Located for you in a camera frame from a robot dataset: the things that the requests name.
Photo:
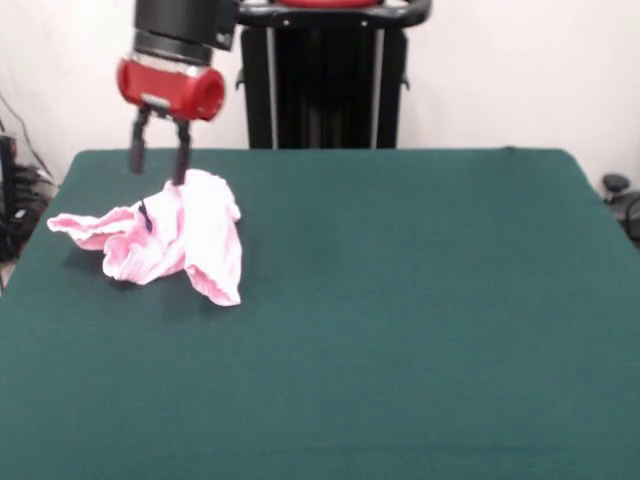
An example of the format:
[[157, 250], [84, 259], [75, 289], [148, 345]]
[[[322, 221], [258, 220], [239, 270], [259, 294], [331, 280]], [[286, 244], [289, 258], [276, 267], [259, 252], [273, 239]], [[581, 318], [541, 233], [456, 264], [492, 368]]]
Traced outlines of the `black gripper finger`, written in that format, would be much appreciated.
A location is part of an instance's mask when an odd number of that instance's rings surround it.
[[134, 174], [142, 174], [144, 171], [145, 140], [144, 131], [149, 120], [149, 109], [138, 109], [134, 120], [129, 151], [129, 168]]
[[174, 118], [177, 129], [178, 147], [174, 162], [172, 182], [175, 186], [184, 184], [186, 172], [190, 164], [191, 133], [189, 120]]

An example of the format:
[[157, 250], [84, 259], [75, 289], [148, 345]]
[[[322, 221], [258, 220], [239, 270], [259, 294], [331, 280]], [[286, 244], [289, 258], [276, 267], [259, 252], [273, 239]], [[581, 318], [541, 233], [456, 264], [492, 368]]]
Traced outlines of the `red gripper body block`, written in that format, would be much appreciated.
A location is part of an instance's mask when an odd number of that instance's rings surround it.
[[117, 85], [137, 107], [149, 106], [189, 121], [212, 120], [225, 99], [225, 83], [210, 65], [198, 66], [132, 53], [120, 60]]

